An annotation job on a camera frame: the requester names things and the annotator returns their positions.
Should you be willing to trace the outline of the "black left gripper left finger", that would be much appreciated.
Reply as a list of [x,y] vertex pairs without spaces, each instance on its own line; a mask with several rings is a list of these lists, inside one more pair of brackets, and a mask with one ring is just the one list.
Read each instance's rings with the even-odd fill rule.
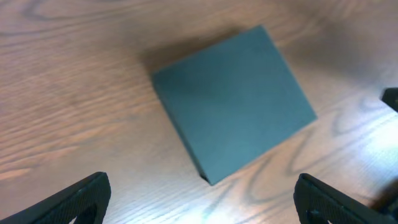
[[102,224],[111,198],[105,172],[95,172],[45,200],[1,220],[2,224]]

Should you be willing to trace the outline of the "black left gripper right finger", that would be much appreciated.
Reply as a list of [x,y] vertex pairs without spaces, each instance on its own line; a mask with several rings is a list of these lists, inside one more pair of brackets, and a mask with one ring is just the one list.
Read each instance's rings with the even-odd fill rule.
[[294,204],[304,224],[397,224],[397,196],[372,209],[320,181],[302,173],[294,188]]

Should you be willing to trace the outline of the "black gift box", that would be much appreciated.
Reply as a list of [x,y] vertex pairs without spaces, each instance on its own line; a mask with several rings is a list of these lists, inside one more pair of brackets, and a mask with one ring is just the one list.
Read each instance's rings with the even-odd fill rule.
[[261,26],[155,72],[152,82],[200,176],[210,185],[317,117]]

